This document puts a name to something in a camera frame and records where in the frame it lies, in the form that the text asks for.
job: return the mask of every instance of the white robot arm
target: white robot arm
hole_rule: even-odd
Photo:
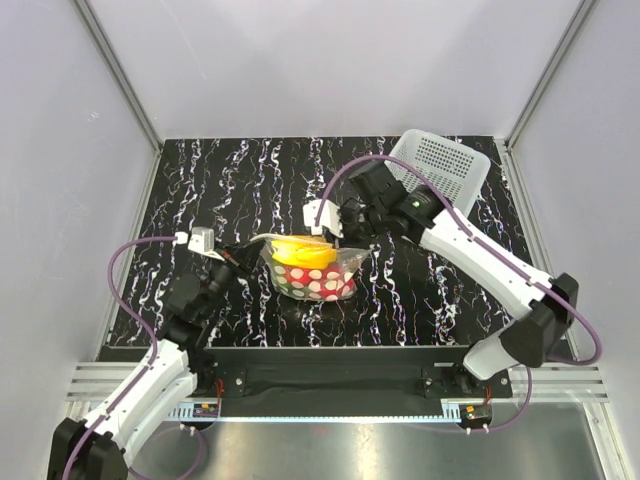
[[[578,284],[571,276],[562,274],[553,279],[528,265],[454,209],[458,221],[463,219],[460,225],[428,187],[407,192],[383,162],[366,164],[350,176],[350,181],[362,204],[338,208],[327,202],[325,210],[329,213],[323,210],[319,218],[325,232],[342,245],[367,244],[386,233],[406,238],[461,268],[514,318],[514,322],[469,349],[463,362],[466,372],[484,381],[518,364],[542,365],[573,321],[573,316],[544,289],[575,306]],[[320,200],[304,206],[306,226],[315,227],[319,208]],[[488,250],[497,252],[501,259]],[[519,272],[508,263],[516,265]]]
[[[214,326],[209,319],[228,286],[253,272],[264,242],[214,249],[213,231],[200,227],[188,237],[189,250],[218,262],[207,276],[188,273],[172,281],[160,340],[98,408],[80,421],[60,423],[47,480],[124,480],[169,412],[189,395],[214,387],[216,363],[205,349]]]

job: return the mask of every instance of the polka dot bag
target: polka dot bag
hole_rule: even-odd
[[[321,237],[289,236],[267,241],[262,257],[276,290],[297,300],[335,302],[356,290],[354,275],[368,250],[335,248]]]

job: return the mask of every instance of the black marbled tabletop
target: black marbled tabletop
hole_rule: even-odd
[[[456,137],[491,161],[469,219],[530,262],[520,223],[491,137]],[[305,233],[302,205],[318,198],[347,161],[388,154],[397,137],[169,140],[153,184],[141,237],[210,226],[223,243],[257,233]],[[336,203],[355,195],[342,184]],[[203,272],[209,260],[184,247],[136,250],[124,298],[156,327],[172,276]],[[356,294],[335,303],[299,302],[273,289],[265,265],[228,302],[210,338],[213,346],[360,346],[468,344],[501,328],[505,310],[459,268],[402,240],[381,238],[365,260]],[[110,346],[148,345],[120,311]]]

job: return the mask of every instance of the purple cable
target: purple cable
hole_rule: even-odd
[[[109,283],[109,290],[111,290],[111,294],[115,298],[118,305],[120,305],[125,312],[131,315],[133,319],[138,323],[138,325],[144,328],[144,330],[149,334],[149,337],[151,338],[151,359],[149,360],[149,364],[145,365],[145,367],[142,368],[140,372],[138,372],[138,374],[131,381],[131,383],[129,383],[129,385],[127,385],[122,390],[122,393],[120,393],[120,395],[118,395],[118,397],[111,403],[111,405],[107,407],[106,409],[107,413],[111,413],[122,401],[122,399],[127,396],[127,394],[131,391],[131,389],[140,381],[140,379],[144,376],[144,374],[147,373],[147,371],[149,370],[149,366],[152,365],[153,362],[155,362],[157,353],[158,353],[158,339],[156,338],[153,328],[151,328],[151,326],[149,326],[149,324],[139,314],[134,312],[131,309],[131,307],[125,303],[125,301],[120,297],[120,294],[118,293],[118,289],[116,288],[115,282],[113,281],[113,269],[114,269],[115,263],[118,260],[118,257],[122,255],[122,252],[124,252],[126,249],[130,247],[133,247],[135,245],[140,245],[141,243],[173,242],[175,239],[176,237],[138,238],[136,240],[132,240],[122,245],[118,250],[115,251],[115,253],[111,257],[111,260],[109,260],[109,265],[107,266],[107,282]],[[95,431],[96,428],[98,428],[98,426],[100,426],[100,424],[105,418],[106,417],[104,415],[99,416],[96,419],[96,421],[89,428],[87,428],[87,430],[84,432],[82,437],[80,437],[80,440],[78,440],[78,443],[76,444],[74,449],[71,451],[69,460],[67,460],[67,464],[64,467],[64,471],[62,473],[62,480],[69,480],[69,476],[71,475],[71,468],[73,467],[73,463],[76,461],[78,453],[80,453],[80,450],[82,449],[84,444],[87,443],[87,440],[89,439],[91,434]]]
[[[168,432],[172,432],[175,430],[182,430],[182,429],[179,426],[174,428],[167,428],[166,430],[163,430],[162,432],[157,433],[156,435],[151,437],[149,440],[154,438],[157,440],[158,438],[163,437]],[[196,468],[198,468],[198,466],[202,462],[202,459],[204,458],[204,452],[207,446],[207,441],[204,437],[204,434],[200,430],[194,429],[194,432],[198,437],[198,455],[196,456],[196,459],[194,460],[193,464],[189,467],[189,469],[185,473],[180,475],[178,478],[176,478],[175,480],[185,480],[187,477],[189,477],[189,475],[191,475],[196,470]],[[149,477],[145,477],[144,475],[141,475],[140,473],[136,472],[133,469],[133,467],[129,468],[129,472],[131,473],[131,475],[138,478],[139,480],[151,480]]]
[[[433,185],[433,183],[429,181],[427,177],[425,177],[413,166],[397,158],[390,157],[388,155],[365,155],[364,157],[351,160],[346,165],[344,165],[340,170],[338,170],[338,172],[333,176],[333,178],[329,182],[329,185],[327,185],[327,188],[324,190],[324,193],[322,194],[322,200],[320,202],[320,207],[318,208],[318,214],[316,215],[316,226],[320,225],[320,216],[322,214],[322,209],[324,208],[324,204],[329,198],[331,191],[334,189],[340,177],[342,177],[345,173],[347,173],[353,167],[360,165],[361,163],[371,162],[373,160],[385,160],[391,163],[395,163],[396,165],[399,165],[405,170],[414,174],[418,178],[418,180],[420,180],[427,187],[429,187],[429,189],[435,194],[435,196],[438,197],[438,200],[440,200],[440,202],[444,205],[444,208],[447,210],[447,212],[449,212],[449,214],[451,215],[453,220],[456,222],[458,227],[460,227],[460,230],[462,230],[468,237],[472,238],[473,241],[475,241],[478,245],[480,245],[483,249],[485,249],[487,252],[493,255],[496,259],[498,259],[504,265],[506,265],[510,270],[512,270],[518,276],[520,276],[526,281],[529,281],[529,276],[523,270],[521,270],[520,267],[515,265],[511,260],[505,257],[498,250],[493,248],[487,242],[485,242],[480,238],[474,237],[472,235],[471,230],[458,216],[458,214],[454,210],[451,203],[449,203],[449,200],[447,200],[447,198],[444,195],[442,195],[442,193],[440,193],[440,191]],[[546,295],[549,295],[556,302],[558,302],[564,309],[566,309],[569,313],[571,313],[578,320],[578,322],[580,322],[580,324],[587,330],[587,332],[589,332],[589,335],[591,335],[591,338],[593,339],[593,343],[595,344],[595,352],[593,356],[587,360],[573,360],[573,359],[562,358],[554,355],[549,355],[548,358],[550,360],[566,363],[569,365],[591,365],[597,362],[600,359],[600,356],[602,355],[602,342],[600,341],[600,337],[598,336],[598,333],[595,331],[593,326],[587,321],[586,318],[582,316],[580,312],[578,312],[570,303],[565,301],[556,292],[554,292],[553,290],[549,289],[548,287],[545,287],[544,285],[538,282],[534,283],[533,286],[541,290],[542,292],[544,292]]]
[[[525,368],[527,370],[527,395],[524,397],[524,402],[522,403],[522,407],[520,407],[520,410],[518,410],[518,413],[516,413],[511,420],[504,422],[503,424],[498,425],[497,427],[490,428],[489,429],[490,432],[499,432],[500,430],[509,428],[511,425],[513,425],[518,421],[518,419],[522,416],[526,408],[529,406],[529,402],[531,402],[531,394],[533,393],[533,375],[529,367],[525,367]]]

